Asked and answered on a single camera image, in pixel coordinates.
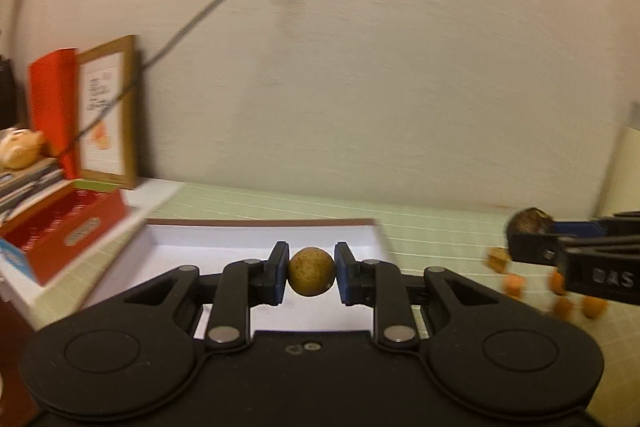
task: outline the stack of books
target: stack of books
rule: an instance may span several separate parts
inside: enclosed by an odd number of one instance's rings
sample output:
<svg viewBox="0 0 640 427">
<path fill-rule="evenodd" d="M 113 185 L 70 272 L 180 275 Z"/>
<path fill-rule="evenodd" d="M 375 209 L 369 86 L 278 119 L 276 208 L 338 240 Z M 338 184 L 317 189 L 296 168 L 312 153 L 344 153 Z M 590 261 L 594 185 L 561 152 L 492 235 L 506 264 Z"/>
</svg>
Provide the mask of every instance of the stack of books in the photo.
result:
<svg viewBox="0 0 640 427">
<path fill-rule="evenodd" d="M 36 183 L 37 190 L 24 199 L 24 195 L 30 192 Z M 42 158 L 19 171 L 0 168 L 0 217 L 4 217 L 4 214 L 18 202 L 20 205 L 12 212 L 12 216 L 20 213 L 36 201 L 59 190 L 66 183 L 64 172 L 55 158 Z"/>
</svg>

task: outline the small orange ball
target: small orange ball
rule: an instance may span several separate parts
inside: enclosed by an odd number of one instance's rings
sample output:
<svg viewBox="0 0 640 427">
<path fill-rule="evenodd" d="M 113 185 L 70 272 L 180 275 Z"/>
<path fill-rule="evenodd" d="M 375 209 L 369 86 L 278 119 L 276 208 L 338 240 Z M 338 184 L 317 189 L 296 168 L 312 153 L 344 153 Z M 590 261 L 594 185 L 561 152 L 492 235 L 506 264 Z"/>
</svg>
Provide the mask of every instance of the small orange ball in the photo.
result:
<svg viewBox="0 0 640 427">
<path fill-rule="evenodd" d="M 522 292 L 527 285 L 527 280 L 522 275 L 510 273 L 504 278 L 504 293 L 514 299 L 522 297 Z"/>
<path fill-rule="evenodd" d="M 549 289 L 556 295 L 566 295 L 564 276 L 558 270 L 553 270 L 549 276 Z"/>
<path fill-rule="evenodd" d="M 605 299 L 585 295 L 582 298 L 582 313 L 590 319 L 597 319 L 605 312 L 608 305 L 609 301 Z"/>
<path fill-rule="evenodd" d="M 567 297 L 558 297 L 554 307 L 551 309 L 551 313 L 564 321 L 569 320 L 572 310 L 574 309 L 574 303 L 572 303 Z"/>
</svg>

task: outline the plush toy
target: plush toy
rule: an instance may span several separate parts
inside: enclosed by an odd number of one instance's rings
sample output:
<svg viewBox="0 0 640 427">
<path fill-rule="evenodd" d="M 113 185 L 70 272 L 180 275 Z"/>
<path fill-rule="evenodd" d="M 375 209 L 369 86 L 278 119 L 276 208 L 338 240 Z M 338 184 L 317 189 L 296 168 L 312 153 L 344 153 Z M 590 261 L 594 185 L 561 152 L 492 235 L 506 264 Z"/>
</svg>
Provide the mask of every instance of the plush toy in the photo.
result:
<svg viewBox="0 0 640 427">
<path fill-rule="evenodd" d="M 42 131 L 11 127 L 0 140 L 0 165 L 5 169 L 25 169 L 36 163 L 46 142 Z"/>
</svg>

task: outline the circular cover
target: circular cover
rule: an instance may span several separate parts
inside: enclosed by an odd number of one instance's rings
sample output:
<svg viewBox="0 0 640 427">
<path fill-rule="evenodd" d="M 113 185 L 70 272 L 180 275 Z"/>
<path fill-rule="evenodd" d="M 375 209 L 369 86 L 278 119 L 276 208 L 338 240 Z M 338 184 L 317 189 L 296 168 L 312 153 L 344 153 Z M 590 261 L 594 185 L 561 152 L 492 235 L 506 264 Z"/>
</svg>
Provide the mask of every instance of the circular cover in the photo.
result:
<svg viewBox="0 0 640 427">
<path fill-rule="evenodd" d="M 428 363 L 454 395 L 489 414 L 540 416 L 586 405 L 604 368 L 584 331 L 523 307 L 469 308 L 430 340 Z"/>
<path fill-rule="evenodd" d="M 44 328 L 23 353 L 22 379 L 47 406 L 76 416 L 132 412 L 171 393 L 190 373 L 193 340 L 153 308 L 94 311 Z"/>
</svg>

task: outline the open red box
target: open red box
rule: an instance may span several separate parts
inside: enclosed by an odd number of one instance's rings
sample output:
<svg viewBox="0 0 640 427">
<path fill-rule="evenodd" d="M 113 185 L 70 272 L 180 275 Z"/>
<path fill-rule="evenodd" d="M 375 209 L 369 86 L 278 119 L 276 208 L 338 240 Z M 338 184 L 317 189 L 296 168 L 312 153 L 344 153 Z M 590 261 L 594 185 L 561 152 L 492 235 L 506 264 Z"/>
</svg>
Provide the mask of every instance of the open red box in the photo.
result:
<svg viewBox="0 0 640 427">
<path fill-rule="evenodd" d="M 0 228 L 0 253 L 44 285 L 126 214 L 120 190 L 97 192 L 69 183 Z"/>
</svg>

